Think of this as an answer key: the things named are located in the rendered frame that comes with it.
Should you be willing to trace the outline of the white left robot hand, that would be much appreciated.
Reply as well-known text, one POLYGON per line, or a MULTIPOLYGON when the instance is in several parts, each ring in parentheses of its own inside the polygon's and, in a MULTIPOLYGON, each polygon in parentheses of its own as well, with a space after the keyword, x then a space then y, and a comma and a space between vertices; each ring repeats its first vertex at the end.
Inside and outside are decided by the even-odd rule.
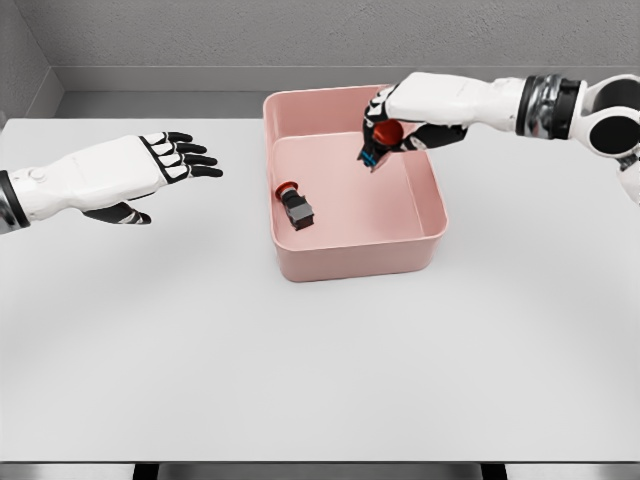
POLYGON ((70 154, 63 164, 69 206, 110 224, 148 225, 151 217, 131 201, 189 178, 223 176, 206 147, 175 131, 127 135, 70 154))

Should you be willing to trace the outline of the pink square basket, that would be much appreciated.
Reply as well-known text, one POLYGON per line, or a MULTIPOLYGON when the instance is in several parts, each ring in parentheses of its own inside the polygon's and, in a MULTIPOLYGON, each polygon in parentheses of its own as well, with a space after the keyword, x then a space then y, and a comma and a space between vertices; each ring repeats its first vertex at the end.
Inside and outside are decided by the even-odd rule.
POLYGON ((448 216, 424 151, 394 153, 376 172, 358 160, 377 85, 283 91, 263 104, 271 236, 294 282, 412 272, 432 260, 448 216), (285 181, 312 206, 296 231, 275 196, 285 181))

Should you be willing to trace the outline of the red-button switch with grey base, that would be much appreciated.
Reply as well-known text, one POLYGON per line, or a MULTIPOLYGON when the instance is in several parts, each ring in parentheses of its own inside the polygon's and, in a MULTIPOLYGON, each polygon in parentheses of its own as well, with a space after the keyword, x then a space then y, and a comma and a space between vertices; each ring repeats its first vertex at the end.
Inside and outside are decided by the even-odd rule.
POLYGON ((281 202, 292 227, 299 231, 314 224, 312 206, 304 195, 298 192, 298 184, 285 181, 275 190, 276 198, 281 202))

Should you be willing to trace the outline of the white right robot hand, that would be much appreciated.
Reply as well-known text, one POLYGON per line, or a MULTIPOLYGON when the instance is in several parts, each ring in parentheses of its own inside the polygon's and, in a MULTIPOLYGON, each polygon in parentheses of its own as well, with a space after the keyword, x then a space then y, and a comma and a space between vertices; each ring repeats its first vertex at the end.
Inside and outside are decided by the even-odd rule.
POLYGON ((456 103, 457 90, 465 82, 451 76, 414 72, 405 80, 388 86, 369 101, 363 116, 380 122, 417 123, 392 152, 428 150, 464 140, 471 121, 471 107, 456 103))

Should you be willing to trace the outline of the red-button switch with blue base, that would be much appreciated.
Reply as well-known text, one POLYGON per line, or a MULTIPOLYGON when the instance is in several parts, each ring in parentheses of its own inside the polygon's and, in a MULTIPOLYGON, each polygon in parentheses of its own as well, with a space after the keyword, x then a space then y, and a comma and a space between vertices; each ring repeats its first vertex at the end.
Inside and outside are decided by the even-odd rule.
POLYGON ((373 122, 365 119, 362 127, 363 146, 358 159, 375 172, 403 141, 404 129, 395 119, 373 122))

